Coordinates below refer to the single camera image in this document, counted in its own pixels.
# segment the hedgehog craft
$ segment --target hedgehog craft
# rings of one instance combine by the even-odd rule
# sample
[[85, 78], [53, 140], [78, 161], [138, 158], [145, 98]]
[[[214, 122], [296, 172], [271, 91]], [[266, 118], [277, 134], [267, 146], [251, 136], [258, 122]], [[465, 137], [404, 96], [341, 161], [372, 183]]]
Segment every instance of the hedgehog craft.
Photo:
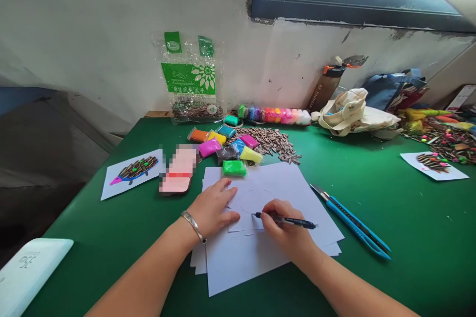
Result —
[[424, 164], [429, 169], [432, 169], [432, 170], [437, 171], [439, 173], [441, 173], [441, 172], [449, 173], [447, 171], [448, 164], [444, 162], [444, 161], [447, 161], [447, 160], [442, 161], [435, 154], [421, 154], [421, 155], [418, 155], [416, 157], [416, 160], [418, 162]]
[[109, 185], [112, 186], [119, 182], [129, 181], [130, 186], [132, 185], [133, 180], [139, 178], [143, 174], [148, 176], [148, 171], [154, 167], [158, 161], [159, 160], [157, 160], [155, 156], [149, 156], [147, 159], [141, 159], [135, 163], [131, 163], [128, 167], [124, 167], [120, 174]]

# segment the green table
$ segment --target green table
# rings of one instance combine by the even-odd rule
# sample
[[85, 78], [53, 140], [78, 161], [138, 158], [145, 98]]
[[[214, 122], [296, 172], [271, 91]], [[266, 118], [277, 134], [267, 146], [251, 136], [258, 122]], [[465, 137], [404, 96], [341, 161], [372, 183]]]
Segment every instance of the green table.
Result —
[[[217, 124], [200, 124], [209, 130]], [[206, 158], [187, 195], [162, 197], [159, 180], [100, 201], [106, 168], [162, 145], [167, 159], [187, 143], [192, 125], [144, 118], [46, 232], [74, 245], [24, 316], [82, 316], [201, 192]], [[470, 179], [436, 182], [400, 153], [428, 146], [399, 136], [380, 143], [368, 134], [333, 138], [320, 127], [279, 128], [303, 157], [301, 171], [376, 232], [392, 249], [380, 260], [333, 213], [345, 239], [336, 258], [349, 270], [419, 314], [461, 316], [476, 294], [476, 167], [457, 165]], [[207, 276], [194, 275], [190, 255], [177, 273], [163, 316], [333, 315], [323, 295], [292, 264], [208, 298]]]

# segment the blue utility knife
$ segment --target blue utility knife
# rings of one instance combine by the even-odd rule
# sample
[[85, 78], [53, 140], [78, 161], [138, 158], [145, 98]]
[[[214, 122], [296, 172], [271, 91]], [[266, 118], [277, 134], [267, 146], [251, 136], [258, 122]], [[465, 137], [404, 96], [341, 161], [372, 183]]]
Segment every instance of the blue utility knife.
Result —
[[382, 239], [380, 239], [374, 232], [365, 226], [355, 215], [347, 210], [339, 201], [333, 197], [329, 196], [322, 188], [318, 186], [309, 186], [320, 196], [325, 202], [326, 205], [332, 210], [337, 216], [344, 221], [345, 224], [363, 241], [374, 253], [383, 257], [384, 259], [391, 260], [392, 258], [388, 256], [388, 252], [391, 252], [390, 248], [385, 244]]

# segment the human hand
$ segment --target human hand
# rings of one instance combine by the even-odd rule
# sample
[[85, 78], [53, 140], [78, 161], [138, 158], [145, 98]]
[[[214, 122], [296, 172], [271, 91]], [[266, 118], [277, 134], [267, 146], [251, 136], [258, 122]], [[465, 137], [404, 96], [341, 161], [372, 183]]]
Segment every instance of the human hand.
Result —
[[270, 215], [304, 219], [302, 212], [293, 208], [288, 201], [272, 200], [263, 208], [261, 220], [264, 230], [278, 243], [286, 256], [304, 273], [310, 261], [316, 259], [322, 251], [317, 247], [305, 228], [291, 224], [278, 226]]
[[187, 209], [197, 222], [200, 233], [207, 239], [239, 220], [239, 213], [236, 211], [223, 213], [223, 208], [238, 190], [236, 187], [226, 189], [231, 182], [229, 178], [222, 178], [199, 194]]

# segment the pink hedgehog nose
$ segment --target pink hedgehog nose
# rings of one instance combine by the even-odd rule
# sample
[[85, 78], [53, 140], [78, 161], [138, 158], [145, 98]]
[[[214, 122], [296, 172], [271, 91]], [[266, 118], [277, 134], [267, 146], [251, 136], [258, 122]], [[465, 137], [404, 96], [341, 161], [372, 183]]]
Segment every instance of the pink hedgehog nose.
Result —
[[113, 181], [109, 185], [112, 186], [119, 182], [122, 182], [122, 180], [119, 177], [116, 177], [115, 179], [113, 179]]

